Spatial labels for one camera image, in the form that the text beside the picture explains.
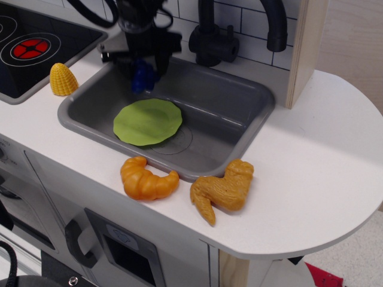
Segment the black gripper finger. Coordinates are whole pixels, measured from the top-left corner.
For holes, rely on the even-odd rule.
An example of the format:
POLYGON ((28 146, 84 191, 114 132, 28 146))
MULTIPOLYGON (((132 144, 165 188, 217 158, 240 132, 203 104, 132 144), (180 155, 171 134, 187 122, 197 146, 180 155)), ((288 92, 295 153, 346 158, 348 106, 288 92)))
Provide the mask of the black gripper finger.
POLYGON ((136 71, 134 60, 127 57, 118 57, 115 65, 128 80, 133 80, 136 71))
POLYGON ((170 58, 171 56, 167 53, 157 53, 154 56, 156 64, 156 81, 159 81, 161 77, 167 73, 170 58))

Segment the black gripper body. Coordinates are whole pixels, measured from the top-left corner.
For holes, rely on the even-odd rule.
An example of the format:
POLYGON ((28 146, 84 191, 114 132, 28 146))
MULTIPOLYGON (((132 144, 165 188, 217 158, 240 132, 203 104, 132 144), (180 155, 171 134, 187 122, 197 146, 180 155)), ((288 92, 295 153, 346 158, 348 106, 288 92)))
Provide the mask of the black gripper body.
POLYGON ((119 32, 100 43, 103 62, 153 56, 158 65, 167 65, 181 48, 182 35, 164 28, 150 28, 143 33, 119 32))

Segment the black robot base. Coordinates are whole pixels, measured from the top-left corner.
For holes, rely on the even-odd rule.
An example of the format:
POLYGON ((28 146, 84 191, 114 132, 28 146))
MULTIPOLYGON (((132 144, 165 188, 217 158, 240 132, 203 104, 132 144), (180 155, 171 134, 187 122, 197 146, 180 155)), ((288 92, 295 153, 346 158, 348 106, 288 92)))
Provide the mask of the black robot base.
POLYGON ((20 261, 13 253, 9 267, 6 267, 8 277, 1 279, 1 286, 95 286, 84 276, 61 263, 48 253, 41 251, 41 274, 18 275, 20 261))

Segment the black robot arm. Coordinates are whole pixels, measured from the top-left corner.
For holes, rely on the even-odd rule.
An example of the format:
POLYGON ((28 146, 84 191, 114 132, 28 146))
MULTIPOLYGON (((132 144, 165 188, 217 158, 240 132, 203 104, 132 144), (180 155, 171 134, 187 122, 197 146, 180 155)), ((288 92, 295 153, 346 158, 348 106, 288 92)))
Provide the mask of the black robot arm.
POLYGON ((182 35, 171 32, 168 27, 158 27, 154 22, 158 11, 173 19, 172 14, 163 8, 163 1, 107 1, 113 16, 111 21, 99 17, 81 1, 69 3, 83 17, 102 28, 119 26, 121 32, 117 36, 98 45, 103 62, 129 63, 153 56, 158 75, 164 76, 172 55, 181 51, 182 35))

